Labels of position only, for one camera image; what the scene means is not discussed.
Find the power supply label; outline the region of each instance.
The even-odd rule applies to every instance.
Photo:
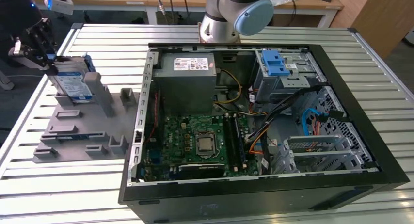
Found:
[[[207,58],[176,58],[173,70],[208,70]]]

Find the ram slot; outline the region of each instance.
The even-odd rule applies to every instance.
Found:
[[[247,168],[247,165],[245,165],[247,160],[245,160],[245,154],[244,154],[244,141],[241,138],[241,131],[243,130],[240,129],[237,118],[233,119],[233,124],[235,124],[236,133],[237,133],[236,144],[237,144],[237,148],[239,148],[240,162],[241,162],[243,169],[245,169]]]
[[[223,129],[224,129],[228,167],[232,171],[237,172],[239,168],[241,168],[241,159],[237,146],[237,128],[235,118],[232,116],[224,116]]]

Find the white label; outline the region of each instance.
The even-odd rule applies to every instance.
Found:
[[[173,70],[208,70],[207,58],[176,58]]]
[[[248,100],[249,100],[251,103],[253,103],[253,101],[255,101],[255,96],[253,96],[253,94],[249,94],[249,95],[248,95]]]
[[[86,100],[92,98],[80,72],[58,72],[56,77],[64,92],[72,99]]]
[[[143,5],[144,3],[143,2],[125,2],[127,4],[131,4],[131,5]]]
[[[267,162],[267,160],[264,158],[261,158],[261,165],[265,167],[265,169],[269,166],[269,163]]]
[[[297,69],[296,64],[285,64],[285,69]]]

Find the green circuit board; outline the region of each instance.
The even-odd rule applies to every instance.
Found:
[[[237,117],[241,136],[248,133],[245,116]],[[196,150],[196,138],[207,134],[213,136],[215,153],[200,156]],[[255,159],[245,162],[245,168],[235,172],[228,167],[228,154],[223,129],[223,116],[183,116],[167,117],[164,122],[163,149],[149,152],[151,157],[159,157],[152,167],[152,175],[168,180],[168,165],[187,163],[220,163],[225,166],[224,177],[252,176],[257,174]]]

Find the metal slatted table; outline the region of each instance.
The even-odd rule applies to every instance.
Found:
[[[140,90],[148,42],[197,42],[196,26],[84,24],[58,54],[88,52],[112,91]],[[412,223],[414,96],[359,34],[346,29],[265,28],[243,43],[320,44],[412,182],[339,210],[204,221],[229,223]],[[56,90],[44,77],[0,150],[0,223],[139,224],[117,204],[124,160],[34,164],[32,153],[52,115]]]

